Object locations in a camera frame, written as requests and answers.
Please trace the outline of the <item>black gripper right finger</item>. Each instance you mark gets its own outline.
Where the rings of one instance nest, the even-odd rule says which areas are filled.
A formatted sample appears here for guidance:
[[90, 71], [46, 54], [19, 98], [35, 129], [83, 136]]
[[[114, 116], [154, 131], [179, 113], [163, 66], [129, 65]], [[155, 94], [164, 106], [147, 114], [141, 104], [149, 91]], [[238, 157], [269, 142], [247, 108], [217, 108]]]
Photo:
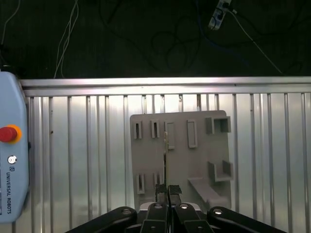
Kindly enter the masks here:
[[168, 186], [174, 233], [281, 233], [282, 230], [225, 207], [212, 207], [206, 213], [181, 201], [181, 188]]

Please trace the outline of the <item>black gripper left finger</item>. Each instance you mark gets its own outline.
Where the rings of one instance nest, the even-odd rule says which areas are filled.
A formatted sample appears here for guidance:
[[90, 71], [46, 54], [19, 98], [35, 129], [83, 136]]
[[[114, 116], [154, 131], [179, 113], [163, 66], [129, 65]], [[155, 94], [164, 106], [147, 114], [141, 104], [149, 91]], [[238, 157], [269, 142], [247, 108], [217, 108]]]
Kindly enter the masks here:
[[155, 202], [144, 203], [139, 211], [127, 206], [116, 208], [79, 225], [69, 233], [166, 233], [169, 207], [165, 184], [155, 186]]

